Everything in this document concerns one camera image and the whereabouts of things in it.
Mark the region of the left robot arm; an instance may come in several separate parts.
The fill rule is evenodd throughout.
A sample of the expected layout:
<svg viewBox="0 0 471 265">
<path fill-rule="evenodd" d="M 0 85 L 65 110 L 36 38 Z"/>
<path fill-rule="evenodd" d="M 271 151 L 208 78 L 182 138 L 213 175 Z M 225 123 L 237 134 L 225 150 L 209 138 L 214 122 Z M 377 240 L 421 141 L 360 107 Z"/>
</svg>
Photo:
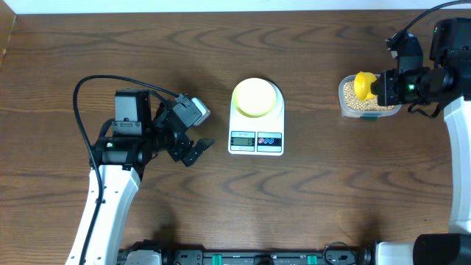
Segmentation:
<svg viewBox="0 0 471 265">
<path fill-rule="evenodd" d="M 186 134 L 210 111 L 196 97 L 180 94 L 161 99 L 151 113 L 149 90 L 115 94 L 115 116 L 106 121 L 95 144 L 89 144 L 88 198 L 67 264 L 115 264 L 127 220 L 146 165 L 161 152 L 192 166 L 213 140 L 192 141 Z"/>
</svg>

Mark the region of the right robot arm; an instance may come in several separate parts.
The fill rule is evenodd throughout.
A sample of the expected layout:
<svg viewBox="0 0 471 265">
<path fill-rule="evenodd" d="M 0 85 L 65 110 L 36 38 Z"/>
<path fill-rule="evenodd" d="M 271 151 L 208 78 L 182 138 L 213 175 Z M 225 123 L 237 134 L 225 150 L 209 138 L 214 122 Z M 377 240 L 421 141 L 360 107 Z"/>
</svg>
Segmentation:
<svg viewBox="0 0 471 265">
<path fill-rule="evenodd" d="M 470 20 L 450 18 L 436 23 L 430 60 L 415 36 L 402 31 L 386 45 L 397 67 L 370 85 L 381 106 L 408 105 L 409 113 L 436 103 L 430 114 L 444 116 L 452 152 L 453 198 L 447 233 L 422 234 L 413 243 L 380 242 L 365 264 L 470 263 Z"/>
</svg>

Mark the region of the yellow measuring scoop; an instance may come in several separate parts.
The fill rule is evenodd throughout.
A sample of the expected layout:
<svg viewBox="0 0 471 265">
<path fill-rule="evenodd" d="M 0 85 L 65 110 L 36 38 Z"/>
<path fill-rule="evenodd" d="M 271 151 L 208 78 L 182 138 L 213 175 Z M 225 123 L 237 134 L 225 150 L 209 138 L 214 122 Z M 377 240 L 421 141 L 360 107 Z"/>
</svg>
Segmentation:
<svg viewBox="0 0 471 265">
<path fill-rule="evenodd" d="M 366 101 L 374 99 L 375 95 L 372 93 L 372 84 L 378 78 L 370 72 L 360 71 L 356 74 L 354 79 L 354 91 L 358 100 Z"/>
</svg>

